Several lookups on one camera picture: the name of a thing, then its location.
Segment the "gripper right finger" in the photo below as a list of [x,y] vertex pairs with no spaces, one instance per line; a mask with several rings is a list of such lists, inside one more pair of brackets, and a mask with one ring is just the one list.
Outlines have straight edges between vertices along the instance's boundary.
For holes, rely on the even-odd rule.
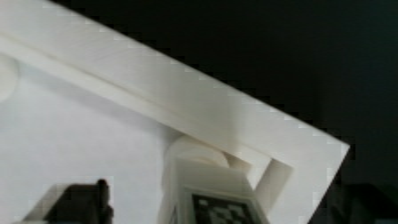
[[369,183],[335,184],[326,224],[398,224],[398,188]]

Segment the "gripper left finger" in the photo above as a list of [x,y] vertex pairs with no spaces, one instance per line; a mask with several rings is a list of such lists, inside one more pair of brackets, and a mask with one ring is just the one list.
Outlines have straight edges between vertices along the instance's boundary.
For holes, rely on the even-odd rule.
[[113,224],[111,186],[56,184],[24,218],[24,224]]

